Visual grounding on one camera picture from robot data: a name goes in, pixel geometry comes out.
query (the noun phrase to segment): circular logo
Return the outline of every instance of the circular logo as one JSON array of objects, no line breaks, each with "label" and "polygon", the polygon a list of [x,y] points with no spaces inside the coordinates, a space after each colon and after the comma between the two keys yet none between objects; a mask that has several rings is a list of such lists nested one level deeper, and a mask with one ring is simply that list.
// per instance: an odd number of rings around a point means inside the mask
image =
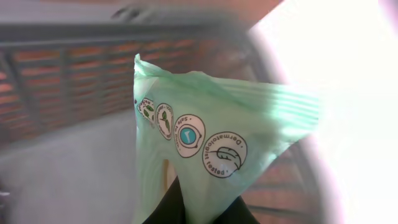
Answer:
[{"label": "circular logo", "polygon": [[205,124],[192,114],[179,117],[174,125],[175,146],[180,156],[184,158],[195,155],[205,139]]},{"label": "circular logo", "polygon": [[173,130],[173,109],[166,103],[161,103],[156,108],[156,120],[160,133],[167,140],[172,138]]},{"label": "circular logo", "polygon": [[144,98],[138,105],[137,109],[139,113],[145,118],[148,119],[151,124],[155,123],[155,110],[154,110],[154,102],[148,98]]},{"label": "circular logo", "polygon": [[203,149],[203,165],[213,176],[227,178],[239,170],[248,154],[248,145],[229,131],[212,135]]}]

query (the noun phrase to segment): black object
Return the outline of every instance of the black object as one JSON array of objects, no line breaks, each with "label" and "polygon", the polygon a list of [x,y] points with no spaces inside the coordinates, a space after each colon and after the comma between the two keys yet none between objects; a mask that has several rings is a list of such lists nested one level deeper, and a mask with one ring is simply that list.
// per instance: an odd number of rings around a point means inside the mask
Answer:
[{"label": "black object", "polygon": [[[173,181],[162,201],[144,223],[185,224],[185,208],[178,178]],[[257,224],[259,222],[251,214],[242,197],[239,196],[213,223]]]}]

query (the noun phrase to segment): blue circle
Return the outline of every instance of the blue circle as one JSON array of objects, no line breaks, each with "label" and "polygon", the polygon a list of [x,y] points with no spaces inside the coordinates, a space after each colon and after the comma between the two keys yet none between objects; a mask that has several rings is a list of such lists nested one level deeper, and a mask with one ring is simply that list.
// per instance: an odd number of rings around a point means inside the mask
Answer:
[{"label": "blue circle", "polygon": [[197,139],[197,134],[191,128],[183,128],[180,131],[180,139],[184,144],[192,144]]}]

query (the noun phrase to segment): gray basket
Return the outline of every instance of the gray basket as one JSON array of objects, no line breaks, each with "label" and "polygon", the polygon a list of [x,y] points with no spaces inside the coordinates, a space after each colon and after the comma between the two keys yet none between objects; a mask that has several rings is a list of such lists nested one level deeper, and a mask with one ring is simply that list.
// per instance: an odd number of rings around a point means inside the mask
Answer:
[{"label": "gray basket", "polygon": [[[123,9],[115,17],[124,23],[0,24],[0,144],[131,109],[138,53],[173,73],[272,81],[246,31],[225,14]],[[298,190],[310,196],[304,202],[310,211],[249,208],[257,217],[275,217],[271,224],[322,223],[318,184],[300,144],[287,154],[273,166],[297,166],[301,181],[255,184],[248,191]]]}]

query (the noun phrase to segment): plastic packet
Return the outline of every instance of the plastic packet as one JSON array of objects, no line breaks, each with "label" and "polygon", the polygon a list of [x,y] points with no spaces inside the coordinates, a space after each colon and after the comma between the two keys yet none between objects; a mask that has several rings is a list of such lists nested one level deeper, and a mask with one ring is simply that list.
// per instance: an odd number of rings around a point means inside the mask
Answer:
[{"label": "plastic packet", "polygon": [[211,223],[293,142],[318,123],[318,100],[286,86],[172,74],[135,59],[137,171],[142,223],[175,168],[187,223]]}]

